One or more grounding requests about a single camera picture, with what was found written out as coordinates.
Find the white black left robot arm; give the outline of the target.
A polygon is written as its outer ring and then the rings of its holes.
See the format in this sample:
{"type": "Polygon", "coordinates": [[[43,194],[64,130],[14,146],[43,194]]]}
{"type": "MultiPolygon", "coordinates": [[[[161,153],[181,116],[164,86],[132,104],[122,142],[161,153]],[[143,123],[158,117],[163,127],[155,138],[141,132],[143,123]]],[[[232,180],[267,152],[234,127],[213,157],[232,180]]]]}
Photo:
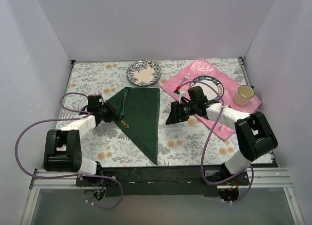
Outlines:
{"type": "Polygon", "coordinates": [[[99,186],[104,179],[96,161],[82,157],[80,140],[101,122],[110,123],[118,113],[105,102],[101,94],[87,96],[88,104],[80,118],[60,130],[50,130],[46,136],[43,167],[46,171],[67,171],[87,175],[88,182],[99,186]]]}

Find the dark green cloth napkin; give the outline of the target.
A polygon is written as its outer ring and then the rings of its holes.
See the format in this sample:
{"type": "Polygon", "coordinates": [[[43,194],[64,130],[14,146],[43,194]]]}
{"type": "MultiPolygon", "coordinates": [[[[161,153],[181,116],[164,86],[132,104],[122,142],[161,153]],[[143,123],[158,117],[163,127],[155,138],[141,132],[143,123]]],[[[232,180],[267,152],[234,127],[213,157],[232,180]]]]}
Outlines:
{"type": "Polygon", "coordinates": [[[157,164],[160,89],[125,87],[107,101],[122,115],[117,126],[157,164]]]}

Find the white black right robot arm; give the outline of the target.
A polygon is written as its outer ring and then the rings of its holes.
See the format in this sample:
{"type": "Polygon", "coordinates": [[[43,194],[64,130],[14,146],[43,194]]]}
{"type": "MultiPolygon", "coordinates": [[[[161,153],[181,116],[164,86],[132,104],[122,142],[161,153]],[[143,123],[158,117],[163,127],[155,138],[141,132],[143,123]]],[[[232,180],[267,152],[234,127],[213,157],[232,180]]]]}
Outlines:
{"type": "Polygon", "coordinates": [[[214,122],[211,130],[220,123],[233,129],[237,136],[239,150],[220,166],[218,172],[206,177],[204,167],[200,167],[207,184],[233,184],[253,161],[277,148],[277,138],[263,113],[240,112],[225,106],[224,100],[208,100],[200,86],[188,89],[188,94],[188,98],[181,94],[178,101],[171,103],[166,125],[185,122],[190,116],[198,115],[214,122]]]}

